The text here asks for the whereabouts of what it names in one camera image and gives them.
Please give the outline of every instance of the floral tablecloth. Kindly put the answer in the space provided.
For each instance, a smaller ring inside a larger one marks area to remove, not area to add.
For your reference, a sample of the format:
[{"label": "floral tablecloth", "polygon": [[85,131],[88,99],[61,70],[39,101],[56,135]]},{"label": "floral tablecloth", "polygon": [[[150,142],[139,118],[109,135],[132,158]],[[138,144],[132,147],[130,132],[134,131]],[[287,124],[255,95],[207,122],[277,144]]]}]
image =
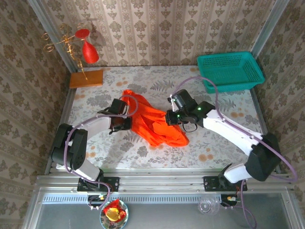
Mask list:
[{"label": "floral tablecloth", "polygon": [[[78,88],[69,124],[76,125],[109,106],[122,91],[131,89],[143,95],[160,110],[171,108],[167,97],[180,82],[200,76],[197,66],[154,66],[104,68],[103,85]],[[199,103],[214,103],[215,94],[208,94],[200,80],[189,81],[183,88]],[[261,132],[250,91],[222,93],[221,111],[234,121]],[[242,151],[223,137],[204,128],[188,133],[186,147],[161,145],[157,148],[132,131],[109,135],[104,131],[87,144],[87,159],[101,168],[223,168],[231,162],[245,162]]]}]

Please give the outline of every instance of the plastic basket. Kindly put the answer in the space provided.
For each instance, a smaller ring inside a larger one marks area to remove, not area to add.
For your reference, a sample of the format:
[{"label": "plastic basket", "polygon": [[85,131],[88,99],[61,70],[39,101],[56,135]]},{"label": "plastic basket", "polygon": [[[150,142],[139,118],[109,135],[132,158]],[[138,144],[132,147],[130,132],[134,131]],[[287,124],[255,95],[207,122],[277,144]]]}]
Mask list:
[{"label": "plastic basket", "polygon": [[[219,92],[250,90],[264,82],[264,76],[250,52],[211,54],[197,58],[200,74],[214,82]],[[207,93],[213,86],[203,81]]]}]

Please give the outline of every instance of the wooden board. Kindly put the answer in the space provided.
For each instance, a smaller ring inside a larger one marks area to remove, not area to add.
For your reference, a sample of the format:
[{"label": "wooden board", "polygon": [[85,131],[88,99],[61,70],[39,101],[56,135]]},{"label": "wooden board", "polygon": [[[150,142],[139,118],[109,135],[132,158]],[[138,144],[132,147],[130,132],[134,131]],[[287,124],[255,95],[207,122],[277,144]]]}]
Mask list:
[{"label": "wooden board", "polygon": [[87,80],[82,72],[72,73],[70,88],[101,86],[103,84],[103,70],[85,72]]}]

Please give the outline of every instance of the orange cloth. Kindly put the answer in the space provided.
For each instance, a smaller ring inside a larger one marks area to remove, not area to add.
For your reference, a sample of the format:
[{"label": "orange cloth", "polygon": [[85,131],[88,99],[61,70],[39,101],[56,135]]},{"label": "orange cloth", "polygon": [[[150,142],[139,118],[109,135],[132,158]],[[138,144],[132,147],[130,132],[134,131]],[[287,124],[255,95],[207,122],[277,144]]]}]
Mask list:
[{"label": "orange cloth", "polygon": [[[168,126],[165,121],[166,112],[153,108],[141,95],[131,90],[125,90],[123,95],[132,95],[138,100],[138,111],[132,116],[132,131],[146,139],[151,146],[166,143],[169,146],[186,146],[189,143],[185,133],[178,125]],[[130,106],[129,113],[136,108],[135,101],[130,97],[122,100]]]}]

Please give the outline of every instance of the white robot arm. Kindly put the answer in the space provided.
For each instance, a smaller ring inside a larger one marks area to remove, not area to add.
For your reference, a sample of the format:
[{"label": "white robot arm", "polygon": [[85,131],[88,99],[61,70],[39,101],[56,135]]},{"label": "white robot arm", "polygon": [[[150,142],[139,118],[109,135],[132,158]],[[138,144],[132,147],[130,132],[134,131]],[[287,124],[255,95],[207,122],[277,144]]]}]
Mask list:
[{"label": "white robot arm", "polygon": [[[111,106],[98,113],[104,115],[122,115],[127,112],[127,103],[114,99]],[[87,140],[101,131],[111,130],[109,134],[120,130],[129,130],[132,126],[131,117],[100,117],[87,122],[80,129],[73,132],[68,143],[67,165],[80,176],[91,181],[101,178],[102,171],[86,159]],[[67,136],[73,129],[72,125],[61,124],[57,130],[51,149],[51,159],[64,165],[63,155]]]},{"label": "white robot arm", "polygon": [[222,183],[224,186],[226,184],[235,184],[238,181],[248,178],[265,181],[280,163],[281,159],[270,150],[257,140],[232,127],[227,122],[224,122],[223,118],[248,132],[249,135],[264,141],[279,152],[278,142],[273,134],[268,133],[262,135],[261,133],[254,132],[239,125],[225,115],[220,117],[213,105],[205,101],[197,104],[184,89],[171,95],[168,100],[172,103],[173,108],[172,110],[168,110],[166,114],[166,122],[168,125],[193,123],[212,130],[238,146],[248,156],[248,161],[245,164],[231,164],[223,170],[219,175],[219,179],[223,180]]}]

